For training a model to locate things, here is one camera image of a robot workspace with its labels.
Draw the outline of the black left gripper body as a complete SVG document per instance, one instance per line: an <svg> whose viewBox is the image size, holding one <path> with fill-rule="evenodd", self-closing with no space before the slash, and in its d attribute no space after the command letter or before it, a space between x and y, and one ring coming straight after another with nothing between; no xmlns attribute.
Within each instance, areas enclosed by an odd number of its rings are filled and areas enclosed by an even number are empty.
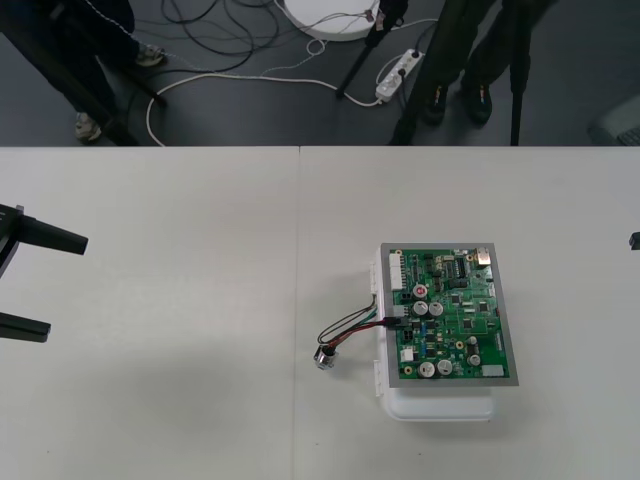
<svg viewBox="0 0 640 480"><path fill-rule="evenodd" d="M0 276L4 274L18 248L18 237L21 228L24 207L0 206L1 254Z"/></svg>

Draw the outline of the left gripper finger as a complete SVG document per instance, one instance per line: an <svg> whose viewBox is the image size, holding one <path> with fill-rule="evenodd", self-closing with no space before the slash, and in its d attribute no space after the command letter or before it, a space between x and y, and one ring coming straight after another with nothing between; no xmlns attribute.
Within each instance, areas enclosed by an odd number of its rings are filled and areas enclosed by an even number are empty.
<svg viewBox="0 0 640 480"><path fill-rule="evenodd" d="M0 337L3 339L45 343L50 331L49 323L0 313Z"/></svg>
<svg viewBox="0 0 640 480"><path fill-rule="evenodd" d="M45 249L83 255L88 246L89 239L44 223L36 218L22 216L18 241Z"/></svg>

